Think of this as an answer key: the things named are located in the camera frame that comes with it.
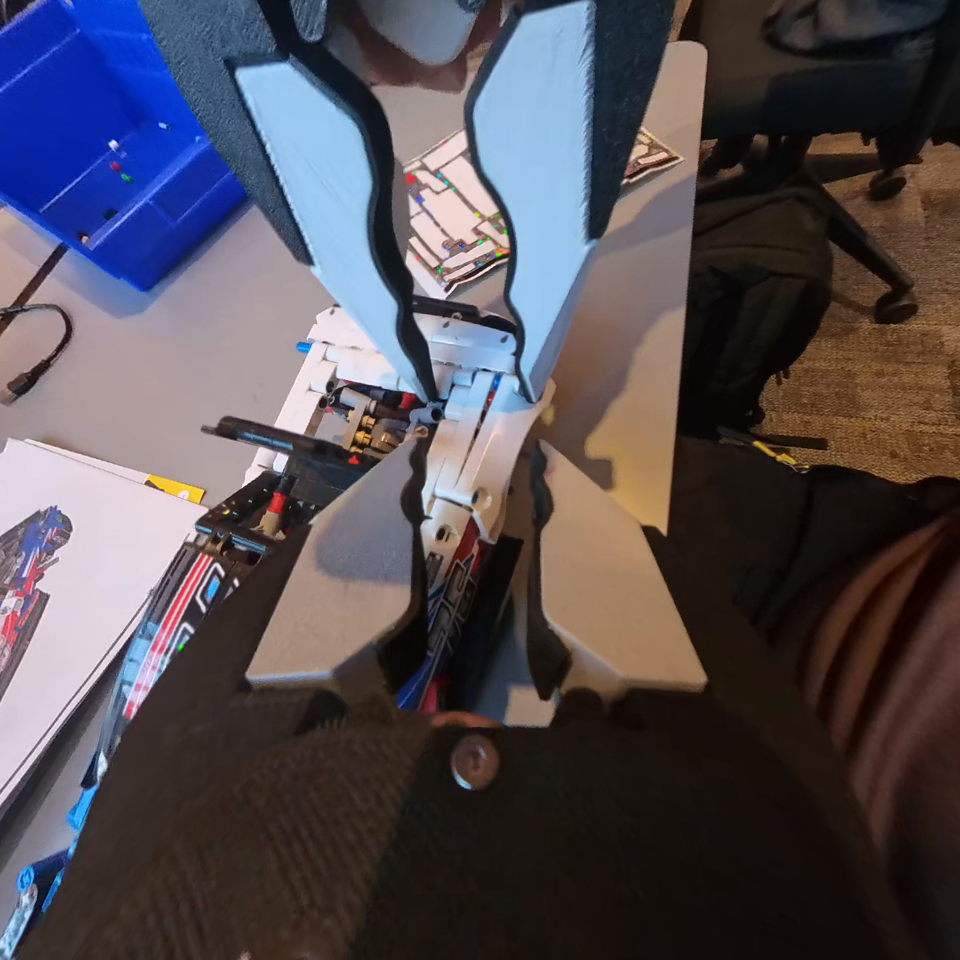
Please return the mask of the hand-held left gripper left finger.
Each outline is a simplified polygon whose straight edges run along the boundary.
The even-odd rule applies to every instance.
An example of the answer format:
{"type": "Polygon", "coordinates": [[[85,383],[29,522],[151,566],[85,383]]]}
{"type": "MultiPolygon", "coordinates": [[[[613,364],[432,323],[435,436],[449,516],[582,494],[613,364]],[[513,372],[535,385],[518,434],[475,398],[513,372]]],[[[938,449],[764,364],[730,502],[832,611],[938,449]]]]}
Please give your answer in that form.
{"type": "Polygon", "coordinates": [[[246,668],[255,690],[395,697],[426,657],[427,440],[408,440],[311,521],[246,668]]]}

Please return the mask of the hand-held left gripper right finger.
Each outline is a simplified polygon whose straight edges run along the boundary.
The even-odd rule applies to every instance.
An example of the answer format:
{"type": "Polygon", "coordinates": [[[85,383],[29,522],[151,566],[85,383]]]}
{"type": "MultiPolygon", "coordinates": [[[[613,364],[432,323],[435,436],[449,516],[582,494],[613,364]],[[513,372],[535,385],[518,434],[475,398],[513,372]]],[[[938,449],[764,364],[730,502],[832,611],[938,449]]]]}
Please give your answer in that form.
{"type": "Polygon", "coordinates": [[[706,671],[642,524],[542,440],[530,488],[526,657],[539,699],[703,693],[706,671]]]}

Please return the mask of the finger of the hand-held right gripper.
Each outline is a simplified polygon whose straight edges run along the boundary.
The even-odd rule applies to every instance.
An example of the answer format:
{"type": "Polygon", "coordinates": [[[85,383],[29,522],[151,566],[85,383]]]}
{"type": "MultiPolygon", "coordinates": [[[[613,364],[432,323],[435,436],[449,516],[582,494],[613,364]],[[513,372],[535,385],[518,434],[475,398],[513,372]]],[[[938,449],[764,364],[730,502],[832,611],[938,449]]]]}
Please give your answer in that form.
{"type": "Polygon", "coordinates": [[[597,242],[589,235],[594,2],[512,10],[467,94],[473,165],[504,215],[519,390],[539,401],[597,242]]]}
{"type": "Polygon", "coordinates": [[[399,378],[419,398],[437,398],[395,229],[395,156],[377,96],[322,47],[232,71],[313,274],[399,378]]]}

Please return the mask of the toy brick race car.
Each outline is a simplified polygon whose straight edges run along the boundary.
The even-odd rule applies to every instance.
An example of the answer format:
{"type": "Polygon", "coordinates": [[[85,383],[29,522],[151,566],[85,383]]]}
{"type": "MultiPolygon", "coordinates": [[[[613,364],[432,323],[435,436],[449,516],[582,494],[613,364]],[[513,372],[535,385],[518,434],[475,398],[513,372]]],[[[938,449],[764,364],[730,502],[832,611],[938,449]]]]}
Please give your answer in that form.
{"type": "MultiPolygon", "coordinates": [[[[522,542],[497,541],[505,500],[523,442],[553,397],[529,404],[513,375],[516,337],[506,318],[468,304],[416,297],[415,319],[433,362],[440,400],[423,405],[372,340],[339,306],[320,312],[306,355],[270,435],[284,431],[348,453],[355,467],[383,459],[400,441],[431,441],[421,497],[425,556],[427,646],[397,693],[402,710],[435,714],[467,700],[466,666],[480,635],[498,623],[522,542]]],[[[121,660],[95,745],[73,750],[82,769],[75,803],[65,814],[70,836],[52,851],[22,863],[2,881],[2,957],[48,909],[74,854],[99,784],[147,695],[208,615],[237,591],[279,542],[325,509],[355,481],[331,463],[270,437],[260,447],[246,485],[210,508],[195,525],[125,629],[121,660]]]]}

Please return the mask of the grey desk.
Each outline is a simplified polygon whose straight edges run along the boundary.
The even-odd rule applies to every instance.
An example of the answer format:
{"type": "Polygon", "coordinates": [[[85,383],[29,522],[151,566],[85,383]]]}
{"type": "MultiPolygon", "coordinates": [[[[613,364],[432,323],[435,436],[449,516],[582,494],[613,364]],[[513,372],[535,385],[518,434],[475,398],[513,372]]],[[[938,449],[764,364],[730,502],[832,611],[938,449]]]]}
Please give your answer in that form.
{"type": "MultiPolygon", "coordinates": [[[[665,531],[669,513],[690,234],[708,55],[672,43],[647,125],[684,157],[621,198],[596,249],[553,373],[554,412],[543,437],[624,509],[665,531]]],[[[394,150],[408,161],[461,127],[463,96],[375,90],[394,150]]],[[[54,243],[2,210],[2,306],[39,270],[54,243]]],[[[295,342],[333,300],[297,263],[256,208],[241,211],[180,271],[143,294],[70,252],[36,297],[62,306],[73,342],[26,397],[2,406],[6,438],[62,449],[205,489],[216,503],[242,486],[254,451],[204,436],[222,416],[274,423],[303,363],[295,342]]],[[[552,715],[526,669],[524,554],[513,581],[514,618],[478,702],[510,723],[552,715]]],[[[2,909],[17,900],[20,869],[65,846],[109,690],[47,754],[26,810],[2,826],[2,909]]]]}

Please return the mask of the holographic sticker sheet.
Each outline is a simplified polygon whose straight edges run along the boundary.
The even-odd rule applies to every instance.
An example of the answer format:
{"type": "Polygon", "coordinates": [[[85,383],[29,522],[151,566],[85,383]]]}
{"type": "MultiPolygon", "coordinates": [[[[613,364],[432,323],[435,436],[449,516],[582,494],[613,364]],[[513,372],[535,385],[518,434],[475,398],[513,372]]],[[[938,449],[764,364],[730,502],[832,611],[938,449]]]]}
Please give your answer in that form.
{"type": "Polygon", "coordinates": [[[464,129],[458,129],[404,167],[410,234],[405,261],[429,297],[454,291],[505,266],[510,236],[474,170],[464,129]]]}

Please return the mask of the blue plastic bin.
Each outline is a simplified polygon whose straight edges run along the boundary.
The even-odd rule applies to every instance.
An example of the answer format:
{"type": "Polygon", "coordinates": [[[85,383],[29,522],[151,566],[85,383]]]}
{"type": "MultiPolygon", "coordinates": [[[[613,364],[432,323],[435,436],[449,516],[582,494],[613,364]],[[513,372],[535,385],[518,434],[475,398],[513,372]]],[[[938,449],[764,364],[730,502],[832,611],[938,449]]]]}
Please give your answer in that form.
{"type": "Polygon", "coordinates": [[[1,140],[2,205],[140,291],[246,199],[138,2],[32,2],[2,27],[1,140]]]}

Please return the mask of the open instruction booklet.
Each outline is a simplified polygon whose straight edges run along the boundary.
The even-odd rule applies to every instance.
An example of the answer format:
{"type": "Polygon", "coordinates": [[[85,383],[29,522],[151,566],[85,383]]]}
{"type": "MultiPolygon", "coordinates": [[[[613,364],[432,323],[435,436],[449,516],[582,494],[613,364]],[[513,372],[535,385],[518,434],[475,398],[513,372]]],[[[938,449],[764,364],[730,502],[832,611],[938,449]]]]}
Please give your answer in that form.
{"type": "Polygon", "coordinates": [[[202,508],[36,443],[1,455],[1,810],[117,657],[202,508]]]}

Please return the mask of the black backpack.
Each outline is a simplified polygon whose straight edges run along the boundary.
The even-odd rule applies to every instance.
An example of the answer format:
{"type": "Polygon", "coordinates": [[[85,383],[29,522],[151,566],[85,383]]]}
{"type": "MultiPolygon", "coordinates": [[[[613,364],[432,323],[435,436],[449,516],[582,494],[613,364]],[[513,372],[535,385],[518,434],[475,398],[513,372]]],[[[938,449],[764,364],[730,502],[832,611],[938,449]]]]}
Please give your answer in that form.
{"type": "Polygon", "coordinates": [[[679,434],[714,438],[762,423],[768,381],[802,356],[829,308],[828,226],[806,187],[695,204],[679,434]]]}

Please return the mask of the black office chair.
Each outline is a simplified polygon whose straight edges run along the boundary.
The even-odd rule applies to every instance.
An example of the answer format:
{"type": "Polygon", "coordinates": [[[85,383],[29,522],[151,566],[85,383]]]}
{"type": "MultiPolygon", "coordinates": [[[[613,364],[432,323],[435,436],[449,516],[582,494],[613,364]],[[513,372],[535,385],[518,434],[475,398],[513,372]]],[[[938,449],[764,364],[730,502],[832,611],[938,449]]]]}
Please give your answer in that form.
{"type": "Polygon", "coordinates": [[[698,170],[697,200],[812,189],[829,240],[886,285],[873,320],[898,325],[918,309],[914,281],[811,172],[815,138],[859,135],[873,142],[877,172],[870,197],[902,189],[950,94],[958,91],[958,2],[936,23],[865,44],[795,52],[770,36],[773,2],[690,2],[679,39],[707,54],[702,140],[714,141],[698,170]]]}

